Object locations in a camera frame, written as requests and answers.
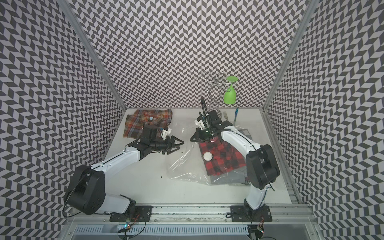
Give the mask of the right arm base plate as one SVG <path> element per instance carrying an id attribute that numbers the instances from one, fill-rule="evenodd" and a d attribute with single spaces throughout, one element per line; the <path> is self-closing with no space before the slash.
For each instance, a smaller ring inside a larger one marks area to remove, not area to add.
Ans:
<path id="1" fill-rule="evenodd" d="M 255 222 L 269 223 L 273 221 L 269 206 L 263 205 L 257 210 L 252 210 L 246 206 L 230 206 L 230 212 L 226 214 L 227 219 L 232 222 Z"/>

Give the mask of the red black checked shirt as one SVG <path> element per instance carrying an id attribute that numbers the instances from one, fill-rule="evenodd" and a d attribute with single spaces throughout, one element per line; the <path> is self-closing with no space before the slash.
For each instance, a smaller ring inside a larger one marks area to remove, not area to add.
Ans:
<path id="1" fill-rule="evenodd" d="M 218 137 L 199 143 L 199 149 L 208 176 L 219 176 L 246 166 L 243 155 Z"/>

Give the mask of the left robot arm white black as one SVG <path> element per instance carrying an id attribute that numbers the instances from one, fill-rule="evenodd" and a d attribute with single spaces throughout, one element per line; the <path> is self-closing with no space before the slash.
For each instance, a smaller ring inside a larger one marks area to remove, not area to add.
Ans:
<path id="1" fill-rule="evenodd" d="M 124 150 L 100 163 L 76 168 L 64 196 L 63 216 L 69 218 L 66 207 L 72 207 L 86 215 L 125 214 L 134 200 L 106 193 L 106 183 L 121 170 L 135 164 L 151 153 L 171 154 L 185 142 L 167 136 L 164 140 L 147 138 L 136 139 L 127 144 Z"/>

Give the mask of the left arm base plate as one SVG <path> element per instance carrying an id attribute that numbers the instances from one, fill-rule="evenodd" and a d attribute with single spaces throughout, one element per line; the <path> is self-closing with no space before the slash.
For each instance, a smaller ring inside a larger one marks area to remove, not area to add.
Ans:
<path id="1" fill-rule="evenodd" d="M 129 207 L 123 214 L 112 213 L 110 222 L 149 222 L 153 211 L 153 206 L 142 205 Z"/>

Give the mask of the multicolour plaid shirt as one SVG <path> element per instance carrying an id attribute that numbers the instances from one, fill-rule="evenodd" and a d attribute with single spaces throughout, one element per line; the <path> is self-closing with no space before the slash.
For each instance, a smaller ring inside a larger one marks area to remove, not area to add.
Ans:
<path id="1" fill-rule="evenodd" d="M 126 117 L 123 137 L 136 139 L 147 125 L 156 126 L 161 130 L 167 128 L 171 124 L 172 117 L 173 111 L 171 109 L 136 110 Z"/>

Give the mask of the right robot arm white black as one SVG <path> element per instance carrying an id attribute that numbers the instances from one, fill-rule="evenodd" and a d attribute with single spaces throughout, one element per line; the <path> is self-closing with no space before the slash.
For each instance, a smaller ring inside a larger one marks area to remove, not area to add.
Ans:
<path id="1" fill-rule="evenodd" d="M 280 175 L 273 148 L 257 144 L 228 121 L 203 129 L 198 127 L 190 141 L 207 145 L 212 144 L 214 139 L 234 147 L 235 153 L 239 153 L 245 161 L 247 178 L 251 184 L 245 206 L 250 210 L 258 210 L 265 204 L 267 189 L 273 189 L 272 183 Z"/>

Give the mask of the clear vacuum bag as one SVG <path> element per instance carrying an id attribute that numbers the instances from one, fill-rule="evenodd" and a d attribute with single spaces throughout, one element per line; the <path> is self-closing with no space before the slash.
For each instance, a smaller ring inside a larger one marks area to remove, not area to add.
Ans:
<path id="1" fill-rule="evenodd" d="M 217 137 L 202 143 L 187 140 L 174 157 L 167 160 L 173 180 L 205 185 L 250 185 L 247 154 L 259 150 L 244 130 L 231 126 Z"/>

